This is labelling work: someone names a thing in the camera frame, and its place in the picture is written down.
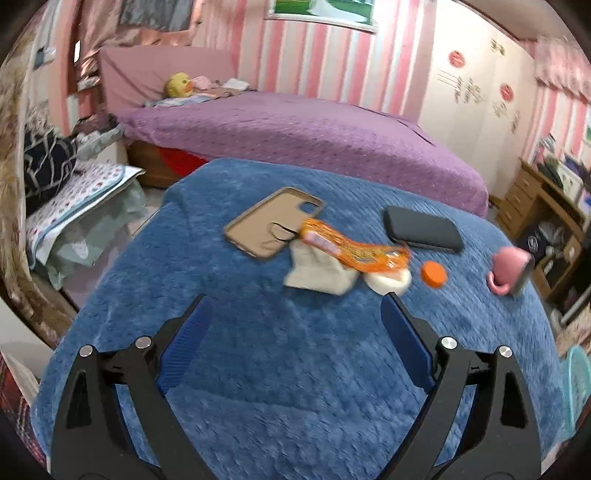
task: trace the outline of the plaid fabric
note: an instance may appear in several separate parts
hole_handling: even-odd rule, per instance
[[[0,355],[0,408],[25,447],[41,466],[47,469],[45,454],[37,443],[31,427],[30,407],[18,389],[2,355]]]

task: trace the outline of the red circular sticker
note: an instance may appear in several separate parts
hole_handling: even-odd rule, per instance
[[[501,85],[501,96],[506,102],[512,102],[515,99],[515,93],[513,89],[507,83]]]
[[[452,67],[461,69],[462,67],[466,66],[466,59],[464,58],[464,55],[462,55],[457,50],[452,51],[448,58],[449,63],[452,64]]]

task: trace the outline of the pink mug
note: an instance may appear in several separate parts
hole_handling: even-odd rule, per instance
[[[496,295],[517,295],[534,270],[534,257],[517,247],[503,247],[492,256],[492,271],[486,280]]]

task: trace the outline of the wooden bed frame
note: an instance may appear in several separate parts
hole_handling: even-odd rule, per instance
[[[146,171],[138,177],[138,181],[145,187],[167,189],[182,178],[166,165],[156,145],[135,141],[127,149],[127,157],[129,165]]]

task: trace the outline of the blue fuzzy blanket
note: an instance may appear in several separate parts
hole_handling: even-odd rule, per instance
[[[199,293],[215,317],[183,382],[167,394],[180,423],[220,479],[373,479],[425,400],[380,321],[380,296],[359,280],[343,297],[283,286],[284,248],[259,262],[229,244],[223,227],[283,186],[323,199],[320,218],[358,241],[387,242],[382,210],[409,207],[451,218],[461,255],[415,249],[409,311],[470,349],[510,345],[530,388],[544,452],[562,422],[558,357],[529,284],[516,299],[491,294],[491,254],[506,237],[470,213],[385,185],[305,168],[216,160],[177,183],[150,224],[118,259],[54,355],[33,409],[48,452],[73,355],[86,343],[124,348],[180,315]],[[420,280],[425,260],[449,281]],[[139,455],[154,462],[128,392],[119,390]],[[468,414],[466,396],[440,459],[452,456]]]

